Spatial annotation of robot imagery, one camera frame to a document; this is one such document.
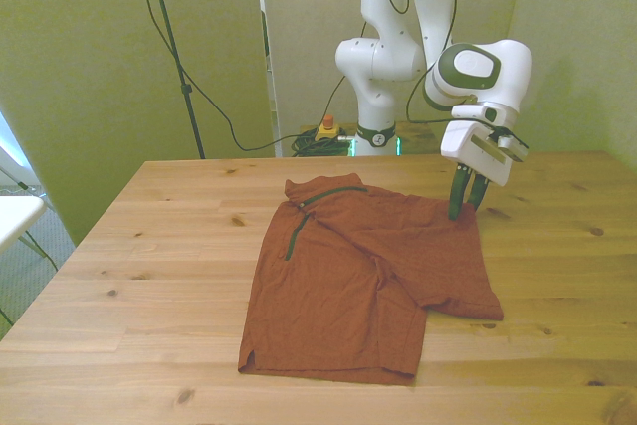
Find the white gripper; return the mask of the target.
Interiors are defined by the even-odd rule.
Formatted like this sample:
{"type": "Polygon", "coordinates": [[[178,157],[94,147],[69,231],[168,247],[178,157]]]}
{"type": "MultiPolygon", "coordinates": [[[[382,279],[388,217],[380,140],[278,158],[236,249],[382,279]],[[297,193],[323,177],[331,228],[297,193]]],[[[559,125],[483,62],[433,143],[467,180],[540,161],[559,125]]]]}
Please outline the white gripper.
{"type": "Polygon", "coordinates": [[[480,207],[490,181],[505,186],[509,179],[512,160],[489,139],[491,132],[486,126],[468,120],[454,120],[446,127],[440,146],[441,154],[461,163],[456,167],[450,190],[450,220],[456,220],[461,213],[471,169],[477,173],[467,202],[475,210],[480,207]]]}

